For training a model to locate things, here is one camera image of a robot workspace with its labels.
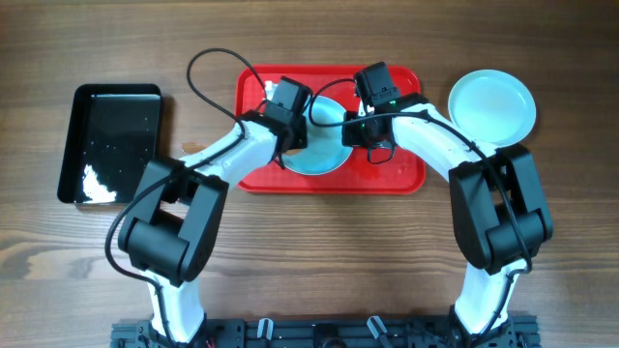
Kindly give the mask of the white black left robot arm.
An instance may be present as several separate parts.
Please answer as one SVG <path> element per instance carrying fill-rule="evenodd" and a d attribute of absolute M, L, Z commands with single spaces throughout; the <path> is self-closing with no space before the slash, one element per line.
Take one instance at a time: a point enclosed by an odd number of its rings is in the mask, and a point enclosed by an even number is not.
<path fill-rule="evenodd" d="M 113 326 L 113 346 L 210 345 L 197 278 L 214 249 L 228 192 L 284 152 L 306 147 L 310 96 L 309 87 L 284 77 L 271 97 L 235 118 L 233 129 L 206 149 L 147 164 L 104 249 L 116 242 L 128 254 L 133 267 L 116 270 L 147 283 L 154 314 Z"/>

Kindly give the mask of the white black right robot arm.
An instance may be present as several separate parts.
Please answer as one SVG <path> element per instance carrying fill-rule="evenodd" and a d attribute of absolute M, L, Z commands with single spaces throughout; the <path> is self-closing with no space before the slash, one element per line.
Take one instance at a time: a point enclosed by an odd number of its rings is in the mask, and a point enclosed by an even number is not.
<path fill-rule="evenodd" d="M 404 95 L 387 65 L 353 75 L 358 111 L 348 113 L 344 142 L 415 154 L 449 184 L 457 246 L 467 261 L 453 306 L 463 343 L 478 345 L 503 331 L 520 276 L 553 233 L 532 154 L 500 148 L 461 130 L 419 93 Z"/>

